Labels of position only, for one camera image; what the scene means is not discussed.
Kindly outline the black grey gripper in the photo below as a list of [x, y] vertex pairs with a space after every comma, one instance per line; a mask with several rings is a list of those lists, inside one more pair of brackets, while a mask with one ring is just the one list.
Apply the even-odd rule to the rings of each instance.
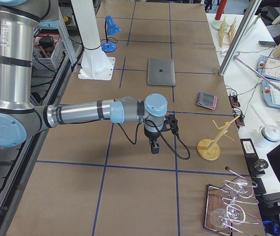
[[153, 122], [151, 120], [146, 120], [144, 123], [144, 134], [147, 138], [149, 138], [150, 148], [152, 154], [158, 154], [160, 150], [160, 146], [157, 138], [160, 137], [158, 131], [161, 131], [163, 128], [164, 122], [161, 123]]

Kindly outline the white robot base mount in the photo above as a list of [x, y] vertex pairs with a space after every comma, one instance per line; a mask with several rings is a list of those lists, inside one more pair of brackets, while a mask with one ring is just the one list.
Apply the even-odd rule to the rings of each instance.
[[84, 47], [78, 78], [82, 80], [111, 80], [115, 58], [108, 57], [101, 49], [93, 1], [73, 0], [71, 4]]

